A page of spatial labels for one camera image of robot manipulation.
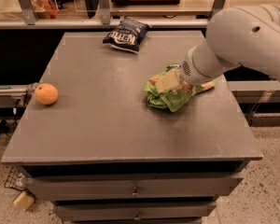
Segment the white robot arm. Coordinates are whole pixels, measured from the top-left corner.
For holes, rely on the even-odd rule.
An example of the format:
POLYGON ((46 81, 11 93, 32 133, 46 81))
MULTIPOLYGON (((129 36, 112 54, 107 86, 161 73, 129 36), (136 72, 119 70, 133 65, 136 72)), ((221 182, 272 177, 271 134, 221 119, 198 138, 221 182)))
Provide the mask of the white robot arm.
POLYGON ((200 85, 237 67, 260 71, 280 82, 280 6, 222 9, 211 18, 202 43, 156 82, 159 92, 200 85))

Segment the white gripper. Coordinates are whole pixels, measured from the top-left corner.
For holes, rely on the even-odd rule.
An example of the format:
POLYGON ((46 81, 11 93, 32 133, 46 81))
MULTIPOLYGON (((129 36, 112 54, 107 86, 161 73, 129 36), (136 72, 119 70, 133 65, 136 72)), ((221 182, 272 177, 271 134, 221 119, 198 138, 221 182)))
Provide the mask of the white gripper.
MULTIPOLYGON (((199 45, 188 51, 180 63, 180 76, 189 84, 200 85, 223 73, 223 66, 208 45, 199 45)), ((158 93, 177 88, 179 74, 171 69, 155 83, 158 93)))

